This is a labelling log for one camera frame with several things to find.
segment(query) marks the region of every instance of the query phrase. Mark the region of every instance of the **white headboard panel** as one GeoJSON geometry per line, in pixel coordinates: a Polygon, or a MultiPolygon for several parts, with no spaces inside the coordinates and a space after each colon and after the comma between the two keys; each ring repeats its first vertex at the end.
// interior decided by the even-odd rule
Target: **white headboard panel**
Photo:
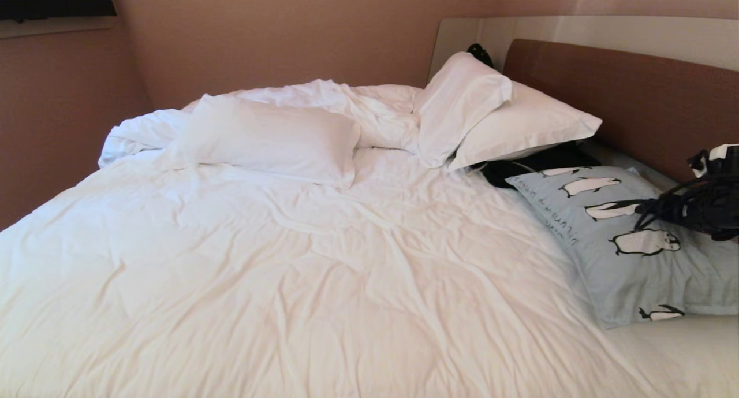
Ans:
{"type": "Polygon", "coordinates": [[[557,16],[447,18],[439,25],[428,79],[472,43],[497,69],[514,38],[630,51],[739,71],[739,20],[693,17],[557,16]]]}

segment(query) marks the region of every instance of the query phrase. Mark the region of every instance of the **bed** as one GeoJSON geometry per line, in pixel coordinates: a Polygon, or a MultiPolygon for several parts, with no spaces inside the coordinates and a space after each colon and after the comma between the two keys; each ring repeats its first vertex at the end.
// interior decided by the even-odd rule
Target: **bed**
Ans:
{"type": "MultiPolygon", "coordinates": [[[[567,51],[510,53],[568,101],[530,62],[567,51]]],[[[602,329],[551,232],[480,174],[384,148],[356,150],[351,188],[162,174],[141,146],[0,233],[0,396],[739,395],[736,316],[602,329]]]]}

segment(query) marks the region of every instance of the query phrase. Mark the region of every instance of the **penguin print pillowcase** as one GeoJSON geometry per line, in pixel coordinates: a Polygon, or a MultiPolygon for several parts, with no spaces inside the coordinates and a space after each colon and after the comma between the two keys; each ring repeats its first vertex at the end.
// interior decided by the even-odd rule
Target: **penguin print pillowcase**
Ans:
{"type": "Polygon", "coordinates": [[[739,246],[654,221],[636,207],[658,190],[618,167],[507,179],[575,261],[605,329],[686,314],[739,314],[739,246]]]}

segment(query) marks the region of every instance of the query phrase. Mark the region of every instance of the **television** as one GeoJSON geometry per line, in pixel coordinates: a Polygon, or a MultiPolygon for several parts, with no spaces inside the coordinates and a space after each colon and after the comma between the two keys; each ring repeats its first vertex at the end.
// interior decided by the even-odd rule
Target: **television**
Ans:
{"type": "Polygon", "coordinates": [[[112,0],[0,0],[0,20],[115,15],[112,0]]]}

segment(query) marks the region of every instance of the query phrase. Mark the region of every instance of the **headboard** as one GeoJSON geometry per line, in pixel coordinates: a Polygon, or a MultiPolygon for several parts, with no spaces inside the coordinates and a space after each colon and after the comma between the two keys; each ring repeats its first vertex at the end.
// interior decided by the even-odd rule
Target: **headboard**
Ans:
{"type": "Polygon", "coordinates": [[[603,119],[596,138],[672,177],[739,143],[739,72],[625,51],[514,40],[504,74],[603,119]]]}

